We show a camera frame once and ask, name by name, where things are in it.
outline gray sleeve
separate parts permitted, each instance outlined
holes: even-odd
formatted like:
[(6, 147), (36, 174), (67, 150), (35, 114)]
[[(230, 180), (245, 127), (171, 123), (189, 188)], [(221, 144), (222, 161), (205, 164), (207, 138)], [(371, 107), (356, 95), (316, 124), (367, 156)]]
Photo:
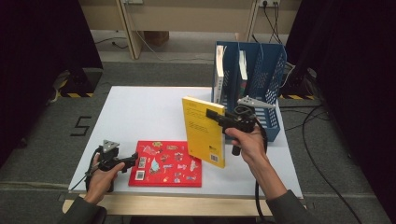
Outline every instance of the gray sleeve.
[(320, 223), (305, 207), (300, 203), (291, 190), (284, 195), (267, 201), (276, 223)]
[(92, 223), (96, 213), (99, 211), (100, 207), (87, 203), (81, 197), (74, 200), (73, 204), (70, 206), (69, 210), (64, 214), (62, 219), (58, 222), (59, 224), (66, 223), (76, 223), (76, 224), (86, 224)]

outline book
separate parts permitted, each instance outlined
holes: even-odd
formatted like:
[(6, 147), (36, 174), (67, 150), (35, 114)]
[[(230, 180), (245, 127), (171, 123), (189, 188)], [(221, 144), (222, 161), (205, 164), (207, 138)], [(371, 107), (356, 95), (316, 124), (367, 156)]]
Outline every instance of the book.
[(138, 141), (139, 159), (128, 185), (139, 187), (201, 187), (201, 160), (189, 155), (186, 141)]
[(224, 116), (225, 106), (190, 96), (183, 97), (182, 104), (190, 155), (224, 168), (222, 127), (215, 120), (206, 116), (206, 110), (210, 109)]
[(240, 82), (239, 82), (239, 94), (238, 99), (244, 98), (247, 94), (245, 92), (247, 83), (248, 83), (248, 71), (247, 71), (247, 57), (244, 50), (239, 50), (239, 73), (240, 73)]
[(216, 46), (216, 60), (215, 60), (215, 82), (213, 88), (213, 102), (220, 104), (222, 87), (224, 82), (224, 69), (223, 69), (223, 57), (227, 47), (222, 45)]

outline wall socket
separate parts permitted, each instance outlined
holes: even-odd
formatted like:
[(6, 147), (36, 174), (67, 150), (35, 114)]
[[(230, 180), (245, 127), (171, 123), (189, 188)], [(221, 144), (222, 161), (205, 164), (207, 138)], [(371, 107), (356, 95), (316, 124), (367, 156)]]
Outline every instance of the wall socket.
[[(265, 0), (267, 1), (267, 7), (275, 7), (274, 3), (277, 3), (277, 5), (280, 5), (280, 0)], [(264, 0), (260, 1), (260, 7), (262, 7), (262, 3), (264, 2)]]

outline white book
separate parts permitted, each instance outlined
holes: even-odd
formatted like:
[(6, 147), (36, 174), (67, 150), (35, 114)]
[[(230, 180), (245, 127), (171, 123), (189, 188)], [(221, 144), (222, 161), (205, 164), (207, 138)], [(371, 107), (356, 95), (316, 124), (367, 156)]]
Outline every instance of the white book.
[(227, 46), (216, 46), (215, 86), (213, 90), (213, 103), (221, 104), (221, 94), (224, 82), (223, 57)]
[(241, 85), (239, 87), (239, 99), (244, 97), (244, 92), (247, 87), (248, 82), (248, 72), (247, 72), (247, 57), (244, 50), (239, 50), (239, 70), (241, 75)]

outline yellow book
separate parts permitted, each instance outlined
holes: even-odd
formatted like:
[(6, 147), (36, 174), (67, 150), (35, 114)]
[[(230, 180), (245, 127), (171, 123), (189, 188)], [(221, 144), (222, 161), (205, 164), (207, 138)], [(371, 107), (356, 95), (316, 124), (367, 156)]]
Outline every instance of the yellow book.
[(189, 154), (202, 161), (224, 168), (224, 134), (222, 133), (222, 127), (206, 116), (207, 109), (224, 116), (224, 105), (210, 103), (190, 96), (183, 97), (182, 104)]

